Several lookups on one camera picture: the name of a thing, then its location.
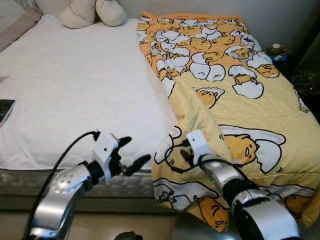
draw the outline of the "book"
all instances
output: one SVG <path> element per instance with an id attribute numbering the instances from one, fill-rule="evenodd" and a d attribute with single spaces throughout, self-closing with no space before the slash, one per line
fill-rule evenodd
<path id="1" fill-rule="evenodd" d="M 0 99 L 0 127 L 4 124 L 10 115 L 16 100 Z"/>

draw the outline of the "quilted mattress pad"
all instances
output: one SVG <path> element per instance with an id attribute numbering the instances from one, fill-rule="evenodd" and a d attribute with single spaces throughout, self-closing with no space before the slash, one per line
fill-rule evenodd
<path id="1" fill-rule="evenodd" d="M 44 15 L 0 53 L 0 99 L 16 100 L 0 128 L 1 169 L 51 169 L 75 138 L 95 129 L 132 137 L 119 152 L 123 164 L 154 155 L 176 117 L 148 79 L 137 23 L 68 29 Z M 90 161 L 93 145 L 81 140 L 61 168 Z"/>

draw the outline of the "black cable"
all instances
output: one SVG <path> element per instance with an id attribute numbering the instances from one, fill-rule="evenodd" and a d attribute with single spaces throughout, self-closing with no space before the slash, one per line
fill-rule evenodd
<path id="1" fill-rule="evenodd" d="M 201 164 L 205 164 L 205 163 L 211 163 L 211 162 L 218 162 L 218 163 L 224 163 L 224 164 L 227 164 L 229 166 L 232 166 L 235 170 L 237 170 L 241 176 L 245 179 L 245 180 L 248 180 L 248 177 L 237 167 L 235 166 L 234 164 L 232 164 L 231 162 L 228 162 L 226 160 L 223 160 L 223 159 L 220 159 L 220 158 L 212 158 L 212 159 L 208 159 L 208 160 L 204 160 L 202 162 L 198 162 L 197 164 L 187 168 L 187 169 L 181 169 L 181 168 L 178 168 L 178 167 L 175 167 L 175 166 L 171 166 L 170 163 L 168 162 L 168 152 L 169 151 L 172 151 L 174 148 L 176 147 L 181 147 L 182 145 L 179 144 L 179 145 L 176 145 L 176 146 L 171 146 L 169 147 L 165 153 L 164 153 L 164 160 L 166 162 L 166 164 L 171 168 L 172 171 L 175 171 L 177 173 L 180 173 L 180 174 L 183 174 L 183 173 L 186 173 L 194 168 L 197 168 L 197 167 L 200 167 Z"/>
<path id="2" fill-rule="evenodd" d="M 43 196 L 44 192 L 46 191 L 53 175 L 55 174 L 59 164 L 61 163 L 61 161 L 64 159 L 64 157 L 67 155 L 67 153 L 70 151 L 70 149 L 82 138 L 84 138 L 87 135 L 93 135 L 93 139 L 96 141 L 98 139 L 100 132 L 99 131 L 88 131 L 84 134 L 82 134 L 81 136 L 79 136 L 76 140 L 74 140 L 68 147 L 67 149 L 62 153 L 62 155 L 59 157 L 58 161 L 56 161 L 54 167 L 52 168 L 51 172 L 49 173 L 48 177 L 46 178 L 44 184 L 42 185 L 42 188 L 40 189 L 38 195 L 35 198 L 35 201 L 33 203 L 32 209 L 31 209 L 31 213 L 29 215 L 27 224 L 26 224 L 26 229 L 24 232 L 24 237 L 23 240 L 27 240 L 29 238 L 29 234 L 30 234 L 30 230 L 31 230 L 31 226 L 32 226 L 32 221 L 34 219 L 35 216 L 35 212 L 37 210 L 37 207 L 41 201 L 41 197 Z"/>

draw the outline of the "pillow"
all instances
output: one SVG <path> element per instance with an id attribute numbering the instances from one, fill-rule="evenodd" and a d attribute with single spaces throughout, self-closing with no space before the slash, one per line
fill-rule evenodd
<path id="1" fill-rule="evenodd" d="M 125 10 L 116 0 L 96 0 L 95 10 L 102 22 L 110 27 L 119 26 L 127 20 Z"/>
<path id="2" fill-rule="evenodd" d="M 34 0 L 0 0 L 0 33 L 9 28 L 29 9 L 39 11 Z"/>
<path id="3" fill-rule="evenodd" d="M 96 0 L 73 0 L 60 15 L 59 19 L 67 28 L 79 29 L 95 22 Z"/>
<path id="4" fill-rule="evenodd" d="M 35 0 L 43 14 L 50 14 L 59 18 L 60 14 L 68 7 L 71 0 Z"/>

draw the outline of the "wall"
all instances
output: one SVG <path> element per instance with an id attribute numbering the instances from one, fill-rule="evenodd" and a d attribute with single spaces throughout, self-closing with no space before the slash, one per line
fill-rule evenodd
<path id="1" fill-rule="evenodd" d="M 238 15 L 261 46 L 280 43 L 295 50 L 320 14 L 320 0 L 118 0 L 130 18 L 141 10 Z"/>

